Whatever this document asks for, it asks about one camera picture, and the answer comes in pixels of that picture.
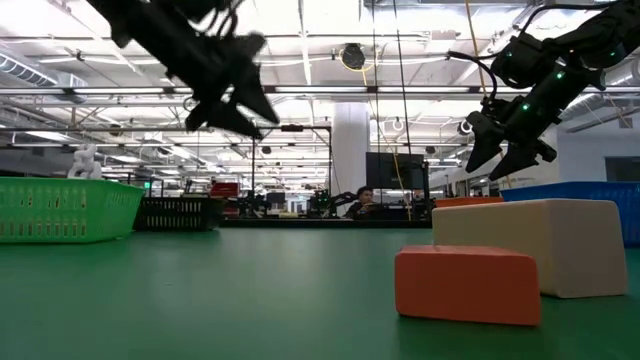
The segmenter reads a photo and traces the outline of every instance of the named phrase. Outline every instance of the red object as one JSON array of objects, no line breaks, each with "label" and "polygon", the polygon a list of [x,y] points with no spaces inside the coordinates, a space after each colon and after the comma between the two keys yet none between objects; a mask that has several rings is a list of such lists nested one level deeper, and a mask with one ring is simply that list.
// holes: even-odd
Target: red object
[{"label": "red object", "polygon": [[240,193],[238,183],[215,183],[209,193],[211,197],[237,197]]},{"label": "red object", "polygon": [[540,324],[535,260],[481,246],[406,246],[395,260],[396,309],[406,316]]},{"label": "red object", "polygon": [[465,198],[451,198],[451,199],[436,199],[436,207],[450,207],[450,206],[464,206],[464,205],[478,205],[478,204],[493,204],[504,202],[499,196],[495,197],[465,197]]},{"label": "red object", "polygon": [[[211,186],[209,195],[211,198],[229,200],[230,198],[237,199],[240,193],[240,184],[238,183],[215,183]],[[222,215],[227,217],[237,217],[240,214],[236,202],[227,201],[222,210]]]}]

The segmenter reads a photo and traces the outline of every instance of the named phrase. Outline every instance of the green table surface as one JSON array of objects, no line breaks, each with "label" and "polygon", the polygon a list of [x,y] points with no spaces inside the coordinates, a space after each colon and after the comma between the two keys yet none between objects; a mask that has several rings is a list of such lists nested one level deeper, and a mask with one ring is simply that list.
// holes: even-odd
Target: green table surface
[{"label": "green table surface", "polygon": [[523,328],[399,317],[394,255],[430,242],[222,229],[0,246],[0,359],[640,359],[640,251],[628,296],[544,298]]}]

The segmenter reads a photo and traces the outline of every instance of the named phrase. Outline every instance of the white pillar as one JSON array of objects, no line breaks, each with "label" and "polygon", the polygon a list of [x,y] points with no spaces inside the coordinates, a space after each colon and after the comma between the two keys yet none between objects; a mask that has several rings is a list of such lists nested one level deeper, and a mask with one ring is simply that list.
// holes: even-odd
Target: white pillar
[{"label": "white pillar", "polygon": [[[331,196],[355,193],[367,184],[366,152],[369,151],[369,105],[337,103],[332,123],[333,169]],[[338,209],[338,215],[344,212]]]}]

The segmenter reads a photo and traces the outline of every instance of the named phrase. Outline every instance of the blue bin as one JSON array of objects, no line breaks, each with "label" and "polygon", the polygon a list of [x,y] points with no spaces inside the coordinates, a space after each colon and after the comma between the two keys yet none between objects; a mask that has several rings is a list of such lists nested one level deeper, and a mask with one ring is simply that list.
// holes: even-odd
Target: blue bin
[{"label": "blue bin", "polygon": [[501,193],[504,201],[611,200],[618,205],[624,245],[640,246],[640,183],[576,181],[502,190]]}]

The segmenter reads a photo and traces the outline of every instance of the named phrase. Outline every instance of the person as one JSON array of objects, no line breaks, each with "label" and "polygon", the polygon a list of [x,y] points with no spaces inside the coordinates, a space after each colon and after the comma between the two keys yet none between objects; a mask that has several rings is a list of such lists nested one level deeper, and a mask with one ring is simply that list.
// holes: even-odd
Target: person
[{"label": "person", "polygon": [[358,189],[358,202],[351,205],[344,216],[349,219],[355,219],[358,215],[366,214],[367,206],[373,204],[373,188],[363,186]]}]

